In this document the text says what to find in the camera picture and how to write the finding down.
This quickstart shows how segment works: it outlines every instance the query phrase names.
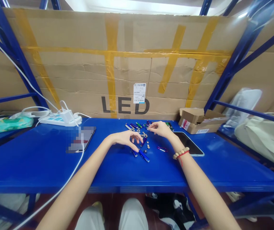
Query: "smartphone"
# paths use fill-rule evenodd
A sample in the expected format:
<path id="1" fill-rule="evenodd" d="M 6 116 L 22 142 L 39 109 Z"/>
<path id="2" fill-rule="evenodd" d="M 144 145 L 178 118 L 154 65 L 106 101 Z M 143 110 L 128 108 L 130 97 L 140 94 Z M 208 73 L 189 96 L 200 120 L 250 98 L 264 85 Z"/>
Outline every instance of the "smartphone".
<path id="1" fill-rule="evenodd" d="M 82 127 L 82 130 L 80 130 L 78 135 L 72 140 L 72 143 L 67 149 L 67 153 L 82 152 L 83 151 L 82 140 L 83 140 L 84 151 L 85 151 L 95 130 L 96 130 L 96 127 Z"/>
<path id="2" fill-rule="evenodd" d="M 199 149 L 199 147 L 183 132 L 173 132 L 176 136 L 179 137 L 181 142 L 185 147 L 189 147 L 189 153 L 190 155 L 194 157 L 202 157 L 204 156 L 204 153 L 202 150 Z"/>

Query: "white pants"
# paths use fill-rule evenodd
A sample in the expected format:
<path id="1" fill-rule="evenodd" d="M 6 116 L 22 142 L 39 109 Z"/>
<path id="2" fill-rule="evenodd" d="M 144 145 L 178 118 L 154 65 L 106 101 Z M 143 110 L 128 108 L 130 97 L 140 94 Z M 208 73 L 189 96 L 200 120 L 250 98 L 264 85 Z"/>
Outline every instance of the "white pants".
<path id="1" fill-rule="evenodd" d="M 148 230 L 144 209 L 136 198 L 128 199 L 122 208 L 119 230 Z M 75 230 L 105 230 L 102 215 L 96 207 L 86 208 Z"/>

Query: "hand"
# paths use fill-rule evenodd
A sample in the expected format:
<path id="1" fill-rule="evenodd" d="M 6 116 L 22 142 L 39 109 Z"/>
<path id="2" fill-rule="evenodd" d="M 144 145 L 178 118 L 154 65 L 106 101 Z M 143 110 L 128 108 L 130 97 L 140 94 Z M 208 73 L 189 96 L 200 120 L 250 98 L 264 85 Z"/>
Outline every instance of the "hand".
<path id="1" fill-rule="evenodd" d="M 131 147 L 133 150 L 135 150 L 136 152 L 139 152 L 139 149 L 137 148 L 137 146 L 133 144 L 135 140 L 137 141 L 138 144 L 140 142 L 143 143 L 143 139 L 140 136 L 140 134 L 130 130 L 120 132 L 120 133 L 110 134 L 108 137 L 111 138 L 112 144 L 127 145 Z"/>
<path id="2" fill-rule="evenodd" d="M 159 136 L 169 138 L 173 135 L 173 132 L 169 128 L 169 126 L 166 125 L 163 121 L 157 121 L 152 123 L 149 126 L 149 130 L 155 134 L 158 134 Z"/>

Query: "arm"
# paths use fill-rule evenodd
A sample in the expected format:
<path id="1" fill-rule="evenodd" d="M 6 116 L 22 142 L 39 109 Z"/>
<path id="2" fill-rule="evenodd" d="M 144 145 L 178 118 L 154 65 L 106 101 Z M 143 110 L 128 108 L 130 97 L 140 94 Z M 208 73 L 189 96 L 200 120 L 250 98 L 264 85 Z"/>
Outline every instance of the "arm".
<path id="1" fill-rule="evenodd" d="M 139 143 L 139 140 L 143 142 L 140 134 L 129 130 L 111 134 L 106 137 L 60 193 L 39 223 L 37 230 L 66 230 L 89 190 L 94 176 L 109 148 L 113 144 L 118 143 L 128 145 L 133 150 L 139 151 L 137 146 L 130 142 L 130 137 L 132 137 L 132 142 L 134 142 L 135 139 L 137 143 Z"/>
<path id="2" fill-rule="evenodd" d="M 150 125 L 149 130 L 169 140 L 175 152 L 184 146 L 178 136 L 162 121 Z M 238 229 L 240 227 L 224 200 L 190 154 L 181 156 L 183 171 L 189 187 L 213 229 Z"/>

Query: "forearm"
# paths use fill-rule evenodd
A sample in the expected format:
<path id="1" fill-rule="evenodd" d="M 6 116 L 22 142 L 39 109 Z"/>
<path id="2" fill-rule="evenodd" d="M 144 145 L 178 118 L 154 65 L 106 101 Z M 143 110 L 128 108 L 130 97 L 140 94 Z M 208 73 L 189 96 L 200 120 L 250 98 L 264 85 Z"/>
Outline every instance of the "forearm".
<path id="1" fill-rule="evenodd" d="M 168 140 L 175 152 L 179 152 L 185 147 L 176 135 L 171 136 Z M 184 154 L 180 158 L 183 161 L 182 168 L 188 185 L 211 228 L 240 229 L 224 200 L 193 157 L 190 154 Z"/>
<path id="2" fill-rule="evenodd" d="M 112 142 L 107 137 L 60 193 L 37 230 L 65 230 L 85 197 Z"/>

